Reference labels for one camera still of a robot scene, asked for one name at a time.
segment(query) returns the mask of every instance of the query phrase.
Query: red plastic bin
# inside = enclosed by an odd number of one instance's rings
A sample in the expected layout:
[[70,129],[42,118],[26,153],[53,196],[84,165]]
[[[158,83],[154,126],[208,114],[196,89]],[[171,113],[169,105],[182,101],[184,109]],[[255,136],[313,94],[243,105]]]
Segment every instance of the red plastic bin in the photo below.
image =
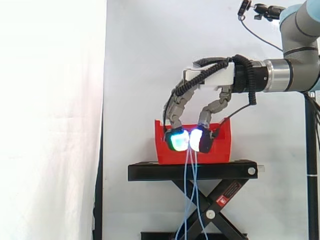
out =
[[[219,123],[211,123],[209,129],[215,130]],[[173,165],[185,164],[187,151],[172,151],[164,141],[163,125],[159,120],[154,121],[155,147],[159,164]],[[183,125],[188,132],[197,127],[196,124]],[[209,153],[198,152],[197,160],[199,164],[228,163],[231,151],[231,127],[228,119],[222,126],[217,138],[214,139]]]

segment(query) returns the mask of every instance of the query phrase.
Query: white backdrop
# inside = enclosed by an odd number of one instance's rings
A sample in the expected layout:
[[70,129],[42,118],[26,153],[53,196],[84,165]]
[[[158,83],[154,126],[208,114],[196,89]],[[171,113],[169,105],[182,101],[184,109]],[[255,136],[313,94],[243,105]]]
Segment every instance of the white backdrop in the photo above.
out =
[[[264,0],[289,5],[301,0]],[[240,24],[241,0],[109,0],[107,4],[104,119],[104,239],[138,240],[140,231],[175,231],[184,196],[171,182],[127,182],[127,166],[155,161],[154,119],[160,119],[182,70],[202,57],[242,54],[281,58]],[[278,25],[246,24],[281,46]],[[196,92],[182,120],[196,123],[218,97]],[[234,94],[224,116],[247,104]],[[266,172],[251,180],[223,210],[251,240],[307,239],[304,100],[299,93],[258,93],[257,106],[232,118],[232,160],[249,159]],[[204,192],[214,182],[200,182]]]
[[0,239],[89,240],[106,0],[0,1]]

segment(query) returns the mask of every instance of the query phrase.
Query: metal pole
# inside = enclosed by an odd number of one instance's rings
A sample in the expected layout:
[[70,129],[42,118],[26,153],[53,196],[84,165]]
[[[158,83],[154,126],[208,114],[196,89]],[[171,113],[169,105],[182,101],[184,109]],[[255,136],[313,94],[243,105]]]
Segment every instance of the metal pole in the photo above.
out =
[[309,240],[319,240],[316,113],[305,100],[305,142]]

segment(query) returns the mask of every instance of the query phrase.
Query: white curtain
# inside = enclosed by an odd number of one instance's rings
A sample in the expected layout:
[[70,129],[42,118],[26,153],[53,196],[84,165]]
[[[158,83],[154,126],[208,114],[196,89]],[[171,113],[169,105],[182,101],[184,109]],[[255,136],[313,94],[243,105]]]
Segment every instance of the white curtain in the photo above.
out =
[[106,0],[0,1],[0,239],[89,240]]

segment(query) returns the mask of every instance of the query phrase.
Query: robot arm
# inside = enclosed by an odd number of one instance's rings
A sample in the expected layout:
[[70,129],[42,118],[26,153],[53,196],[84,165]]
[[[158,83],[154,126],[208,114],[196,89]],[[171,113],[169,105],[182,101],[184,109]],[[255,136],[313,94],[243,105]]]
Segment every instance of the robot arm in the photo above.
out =
[[[238,13],[239,19],[250,5],[250,0],[243,1]],[[176,134],[176,130],[181,131],[182,124],[179,117],[186,103],[198,88],[221,89],[220,99],[204,107],[198,121],[198,127],[202,131],[201,138],[206,135],[211,143],[216,135],[214,132],[207,132],[211,115],[227,107],[232,93],[248,92],[250,104],[254,105],[255,92],[320,90],[320,61],[317,43],[320,36],[320,1],[307,0],[304,4],[294,5],[287,9],[256,4],[254,9],[259,13],[256,19],[265,17],[272,21],[280,18],[283,58],[247,60],[246,64],[239,62],[236,57],[204,58],[195,62],[194,65],[198,68],[188,68],[183,72],[183,80],[172,91],[164,108],[163,119],[169,119],[172,126],[172,130],[166,131],[165,140],[167,142],[170,141],[173,133]],[[218,65],[220,65],[219,71],[206,74]],[[208,147],[207,144],[205,150],[202,149],[200,152],[208,152],[210,148],[211,145],[209,144]]]

